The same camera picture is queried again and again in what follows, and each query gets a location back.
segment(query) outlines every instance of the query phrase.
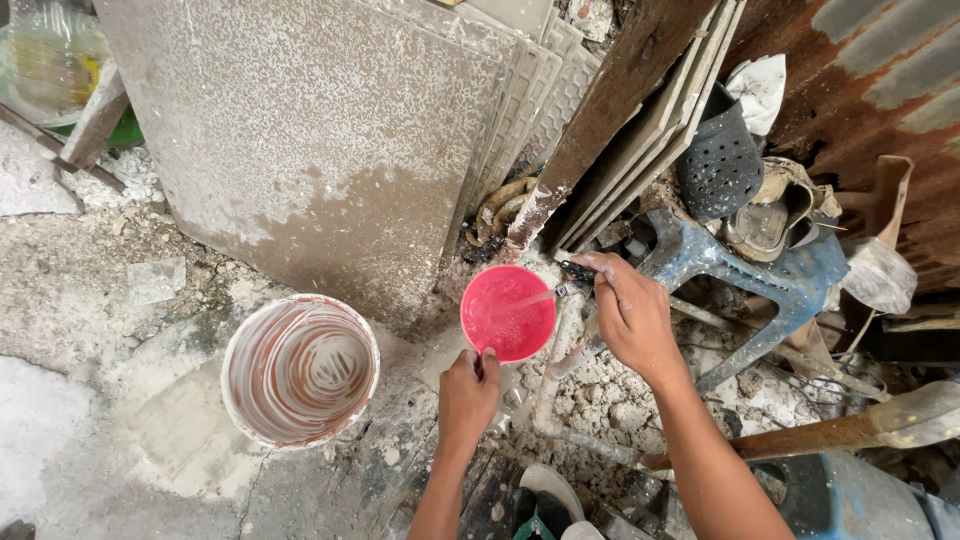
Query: water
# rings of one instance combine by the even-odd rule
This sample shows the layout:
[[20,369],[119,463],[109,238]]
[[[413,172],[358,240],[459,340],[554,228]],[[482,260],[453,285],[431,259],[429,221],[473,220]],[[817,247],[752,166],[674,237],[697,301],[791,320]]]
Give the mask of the water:
[[550,290],[548,290],[548,291],[546,291],[546,292],[542,292],[541,294],[538,294],[537,296],[531,296],[531,297],[529,297],[529,298],[524,298],[523,300],[516,301],[516,302],[514,302],[514,303],[512,303],[512,304],[507,304],[505,307],[503,307],[503,308],[501,308],[501,309],[498,309],[497,311],[491,313],[491,315],[499,315],[499,314],[502,314],[502,313],[506,313],[507,311],[513,311],[513,310],[515,310],[515,309],[520,309],[521,307],[532,306],[533,304],[536,304],[537,302],[543,302],[544,300],[550,300],[550,299],[553,298],[554,296],[557,296],[557,293],[555,293],[555,292],[553,291],[553,289],[550,289]]

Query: tile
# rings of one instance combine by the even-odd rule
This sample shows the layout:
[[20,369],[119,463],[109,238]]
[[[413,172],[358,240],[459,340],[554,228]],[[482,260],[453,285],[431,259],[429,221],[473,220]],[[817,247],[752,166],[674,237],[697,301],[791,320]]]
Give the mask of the tile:
[[[480,20],[489,17],[467,4],[457,6],[455,11]],[[515,58],[505,92],[506,103],[495,122],[491,149],[468,206],[471,213],[476,212],[487,195],[503,185],[563,65],[560,56],[530,40],[518,44]]]
[[180,229],[410,328],[499,62],[354,0],[96,5]]
[[[701,29],[709,28],[713,14],[704,20]],[[684,82],[690,74],[690,67],[697,59],[702,38],[695,38],[684,55],[674,67],[674,72],[656,102],[640,117],[627,122],[617,136],[604,151],[606,161],[599,171],[599,176],[590,180],[588,190],[575,204],[564,229],[561,232],[559,243],[563,245],[583,224],[594,209],[605,200],[624,175],[636,164],[637,160],[646,154],[647,150],[666,130],[667,122],[673,113],[677,98],[684,90]]]
[[543,43],[550,18],[557,16],[553,0],[470,0],[470,4],[536,43]]
[[[733,4],[732,14],[728,19],[729,24],[723,25],[724,30],[720,32],[722,39],[716,47],[716,53],[712,63],[710,64],[707,79],[704,82],[704,85],[701,87],[701,91],[697,92],[696,103],[693,104],[692,112],[689,116],[685,118],[685,122],[681,127],[681,124],[678,124],[675,127],[675,130],[678,130],[678,134],[673,136],[673,133],[670,134],[670,137],[667,136],[667,133],[664,133],[664,136],[660,138],[660,142],[654,149],[651,150],[655,154],[655,157],[645,165],[645,168],[639,173],[636,173],[629,187],[625,189],[622,194],[617,197],[617,199],[612,202],[612,204],[606,208],[606,210],[593,222],[593,225],[584,233],[580,240],[576,243],[573,251],[578,251],[587,247],[587,244],[596,237],[607,224],[616,218],[632,201],[643,192],[650,183],[655,180],[660,173],[663,172],[671,163],[677,160],[677,158],[686,150],[690,145],[690,141],[693,139],[694,134],[697,132],[697,125],[700,123],[700,117],[704,112],[704,107],[707,105],[707,99],[709,98],[709,92],[706,91],[706,88],[712,88],[714,81],[716,81],[717,73],[720,71],[720,65],[723,63],[724,57],[727,55],[727,49],[730,47],[730,42],[733,38],[733,33],[736,30],[736,25],[740,20],[740,15],[743,13],[743,8],[746,4],[746,0],[726,0],[726,4],[721,8],[721,13],[725,12],[728,5]],[[680,107],[680,110],[683,115],[688,107]]]

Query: white cloth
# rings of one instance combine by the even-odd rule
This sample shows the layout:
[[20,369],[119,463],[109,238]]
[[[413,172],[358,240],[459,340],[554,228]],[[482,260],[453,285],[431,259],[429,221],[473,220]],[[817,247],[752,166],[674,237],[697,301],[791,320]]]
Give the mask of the white cloth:
[[560,540],[604,540],[604,537],[591,522],[578,521],[566,528]]
[[786,56],[744,61],[733,69],[727,92],[743,104],[743,119],[755,135],[766,136],[780,113],[786,89]]

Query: broken tile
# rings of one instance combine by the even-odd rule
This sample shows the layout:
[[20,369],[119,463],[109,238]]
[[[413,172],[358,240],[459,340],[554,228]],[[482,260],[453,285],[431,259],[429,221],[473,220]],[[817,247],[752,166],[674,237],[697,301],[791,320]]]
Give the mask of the broken tile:
[[173,257],[128,264],[127,283],[132,307],[170,300],[186,286],[186,259]]
[[29,137],[0,122],[0,215],[83,213],[57,182],[60,171]]

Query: corrugated wall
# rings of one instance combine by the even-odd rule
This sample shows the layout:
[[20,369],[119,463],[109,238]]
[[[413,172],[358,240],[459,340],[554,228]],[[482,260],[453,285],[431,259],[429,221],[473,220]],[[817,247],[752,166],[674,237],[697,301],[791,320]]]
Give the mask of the corrugated wall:
[[960,287],[960,0],[750,0],[725,73],[778,53],[772,152],[847,190],[870,188],[877,156],[911,158],[898,251],[918,294]]

